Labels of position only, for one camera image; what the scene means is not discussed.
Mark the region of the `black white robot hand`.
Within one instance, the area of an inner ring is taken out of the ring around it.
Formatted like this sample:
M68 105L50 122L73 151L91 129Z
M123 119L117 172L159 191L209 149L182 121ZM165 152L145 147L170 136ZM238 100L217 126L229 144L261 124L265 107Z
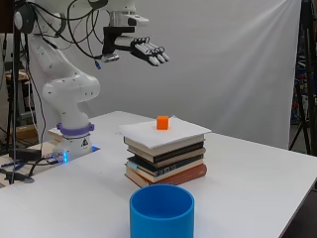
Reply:
M133 38L128 46L116 45L115 48L119 51L129 52L152 66L160 66L169 61L165 48L151 43L149 37Z

